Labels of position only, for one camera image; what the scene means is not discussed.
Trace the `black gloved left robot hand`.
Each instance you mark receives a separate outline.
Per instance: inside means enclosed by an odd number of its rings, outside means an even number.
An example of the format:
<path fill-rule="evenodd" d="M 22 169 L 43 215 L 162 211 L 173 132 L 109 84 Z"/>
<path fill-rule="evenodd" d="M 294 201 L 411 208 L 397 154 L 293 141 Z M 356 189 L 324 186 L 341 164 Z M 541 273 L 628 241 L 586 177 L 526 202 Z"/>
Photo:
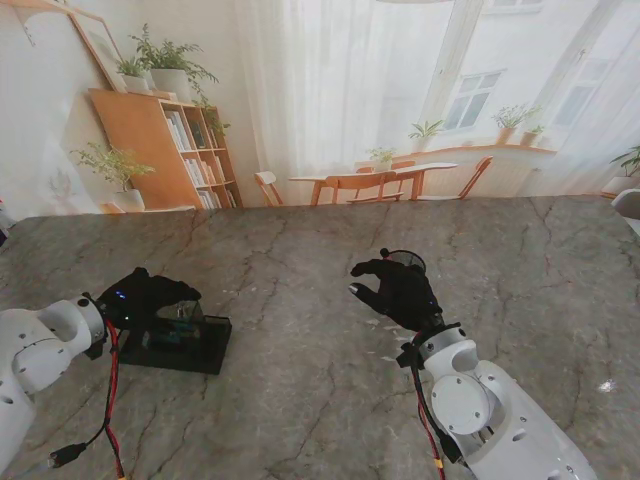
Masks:
<path fill-rule="evenodd" d="M 142 267 L 110 286 L 95 301 L 103 318 L 119 330 L 152 319 L 162 308 L 199 301 L 201 293 L 183 281 L 154 275 Z"/>

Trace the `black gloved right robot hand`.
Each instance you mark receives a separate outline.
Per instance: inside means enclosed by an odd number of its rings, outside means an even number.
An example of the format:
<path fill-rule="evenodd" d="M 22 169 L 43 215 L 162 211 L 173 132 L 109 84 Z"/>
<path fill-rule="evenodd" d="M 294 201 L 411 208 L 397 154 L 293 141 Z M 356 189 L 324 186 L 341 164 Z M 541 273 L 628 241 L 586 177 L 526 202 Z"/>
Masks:
<path fill-rule="evenodd" d="M 389 317 L 404 329 L 420 332 L 444 324 L 443 310 L 418 265 L 372 259 L 356 264 L 351 275 L 375 275 L 379 279 L 378 291 L 361 283 L 352 283 L 349 290 L 375 312 Z"/>

